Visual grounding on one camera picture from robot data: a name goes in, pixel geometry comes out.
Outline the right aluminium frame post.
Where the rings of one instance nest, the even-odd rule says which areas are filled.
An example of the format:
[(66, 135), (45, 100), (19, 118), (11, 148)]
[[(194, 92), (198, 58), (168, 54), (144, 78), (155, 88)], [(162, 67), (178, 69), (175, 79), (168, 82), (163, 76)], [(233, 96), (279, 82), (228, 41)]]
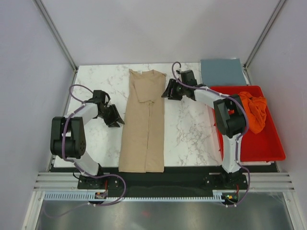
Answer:
[(252, 51), (250, 52), (247, 60), (243, 64), (243, 70), (247, 71), (249, 66), (251, 65), (254, 57), (258, 53), (259, 49), (261, 48), (263, 42), (265, 41), (267, 35), (269, 34), (271, 28), (273, 27), (274, 23), (276, 22), (278, 16), (282, 12), (284, 6), (286, 5), (288, 1), (287, 0), (279, 0), (276, 4), (276, 6), (273, 9), (273, 12), (271, 13), (269, 19), (267, 20), (264, 28), (262, 29)]

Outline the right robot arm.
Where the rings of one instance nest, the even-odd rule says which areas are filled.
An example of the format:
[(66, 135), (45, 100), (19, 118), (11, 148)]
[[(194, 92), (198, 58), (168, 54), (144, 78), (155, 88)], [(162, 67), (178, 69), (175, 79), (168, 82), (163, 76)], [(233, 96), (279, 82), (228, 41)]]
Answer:
[(162, 98), (180, 101), (186, 96), (214, 110), (215, 126), (223, 138), (223, 172), (218, 183), (229, 189), (244, 181), (240, 171), (241, 141), (249, 123), (239, 95), (223, 94), (198, 84), (192, 70), (172, 70), (172, 73), (173, 78), (169, 80)]

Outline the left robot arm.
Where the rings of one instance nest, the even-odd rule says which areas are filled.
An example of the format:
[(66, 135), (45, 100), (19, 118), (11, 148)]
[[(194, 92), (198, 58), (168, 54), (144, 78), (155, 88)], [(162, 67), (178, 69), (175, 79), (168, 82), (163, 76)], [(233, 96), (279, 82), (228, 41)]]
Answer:
[(85, 125), (92, 119), (101, 118), (109, 128), (124, 124), (110, 96), (102, 90), (94, 90), (92, 98), (67, 116), (52, 119), (50, 151), (80, 172), (78, 189), (107, 188), (103, 167), (86, 151)]

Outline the aluminium rail profile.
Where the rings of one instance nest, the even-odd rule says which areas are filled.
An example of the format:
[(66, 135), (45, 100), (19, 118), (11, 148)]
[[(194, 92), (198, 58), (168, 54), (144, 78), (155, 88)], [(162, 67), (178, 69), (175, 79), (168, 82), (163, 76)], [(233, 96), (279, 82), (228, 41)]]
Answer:
[[(252, 172), (251, 192), (294, 192), (290, 175), (286, 172)], [(40, 172), (34, 189), (41, 191), (76, 191), (78, 180), (70, 172)]]

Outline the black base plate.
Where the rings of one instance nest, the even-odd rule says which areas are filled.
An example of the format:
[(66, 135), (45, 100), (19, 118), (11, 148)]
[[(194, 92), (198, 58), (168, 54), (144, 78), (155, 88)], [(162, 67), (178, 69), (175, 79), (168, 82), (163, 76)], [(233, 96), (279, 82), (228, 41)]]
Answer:
[(242, 172), (244, 181), (224, 188), (218, 183), (223, 172), (220, 166), (165, 167), (164, 172), (146, 173), (119, 172), (117, 168), (104, 168), (103, 172), (107, 178), (107, 188), (104, 189), (112, 196), (208, 196), (214, 190), (237, 192), (248, 187), (247, 178)]

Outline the beige t shirt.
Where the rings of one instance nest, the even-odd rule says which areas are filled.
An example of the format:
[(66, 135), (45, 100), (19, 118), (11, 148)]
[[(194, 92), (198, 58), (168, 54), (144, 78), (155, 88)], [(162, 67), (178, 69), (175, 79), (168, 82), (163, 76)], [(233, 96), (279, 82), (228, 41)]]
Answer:
[(124, 116), (118, 169), (125, 173), (164, 171), (166, 75), (156, 70), (129, 70), (129, 96)]

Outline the folded blue-grey t shirt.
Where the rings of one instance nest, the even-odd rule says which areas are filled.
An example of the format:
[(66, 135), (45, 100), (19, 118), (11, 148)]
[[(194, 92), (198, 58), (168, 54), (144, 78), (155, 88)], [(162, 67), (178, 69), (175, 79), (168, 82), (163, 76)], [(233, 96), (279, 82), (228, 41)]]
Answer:
[(243, 86), (246, 80), (239, 58), (201, 60), (202, 82), (209, 86)]

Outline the aluminium frame post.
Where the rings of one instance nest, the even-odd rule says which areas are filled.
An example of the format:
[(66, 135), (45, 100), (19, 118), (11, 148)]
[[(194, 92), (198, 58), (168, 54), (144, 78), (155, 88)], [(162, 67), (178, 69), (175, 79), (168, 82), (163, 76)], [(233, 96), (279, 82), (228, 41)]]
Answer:
[(70, 64), (72, 70), (74, 71), (74, 73), (76, 73), (77, 70), (78, 70), (78, 66), (77, 66), (76, 62), (74, 61), (72, 55), (70, 54), (63, 38), (61, 37), (55, 23), (53, 22), (53, 19), (52, 19), (51, 15), (49, 14), (49, 12), (48, 12), (46, 6), (44, 5), (43, 1), (42, 0), (33, 0), (33, 3), (36, 5), (39, 12), (41, 13), (46, 25), (48, 26), (51, 34), (55, 38), (58, 46), (60, 47), (63, 55), (65, 56), (66, 60)]
[(269, 19), (267, 20), (264, 28), (262, 29), (252, 51), (250, 52), (247, 60), (243, 64), (243, 70), (247, 71), (249, 66), (251, 65), (254, 57), (258, 53), (259, 49), (261, 48), (263, 42), (265, 41), (267, 35), (269, 34), (271, 28), (273, 27), (274, 23), (276, 22), (278, 16), (282, 12), (284, 6), (286, 5), (288, 1), (287, 0), (279, 0), (276, 4), (276, 6), (273, 9), (273, 12), (271, 13)]

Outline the left aluminium frame post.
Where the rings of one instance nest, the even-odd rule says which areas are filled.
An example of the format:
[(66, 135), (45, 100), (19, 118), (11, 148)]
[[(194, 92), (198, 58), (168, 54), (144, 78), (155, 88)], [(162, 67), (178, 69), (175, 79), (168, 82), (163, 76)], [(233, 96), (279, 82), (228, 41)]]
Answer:
[(33, 0), (33, 3), (36, 5), (39, 12), (41, 13), (46, 25), (48, 26), (51, 34), (55, 38), (58, 46), (60, 47), (63, 55), (65, 56), (66, 60), (70, 64), (72, 70), (74, 71), (74, 73), (76, 73), (77, 70), (78, 70), (78, 66), (77, 66), (76, 62), (74, 61), (72, 55), (70, 54), (63, 38), (61, 37), (55, 23), (53, 22), (53, 19), (52, 19), (51, 15), (49, 14), (49, 12), (48, 12), (46, 6), (44, 5), (43, 1), (42, 0)]

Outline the orange t shirt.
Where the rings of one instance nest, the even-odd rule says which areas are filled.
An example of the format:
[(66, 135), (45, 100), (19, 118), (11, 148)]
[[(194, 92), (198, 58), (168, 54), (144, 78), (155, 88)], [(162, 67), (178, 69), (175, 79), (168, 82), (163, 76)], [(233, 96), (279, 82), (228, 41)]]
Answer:
[(250, 131), (260, 133), (265, 127), (267, 117), (266, 98), (252, 96), (249, 92), (240, 92), (239, 96), (248, 117)]

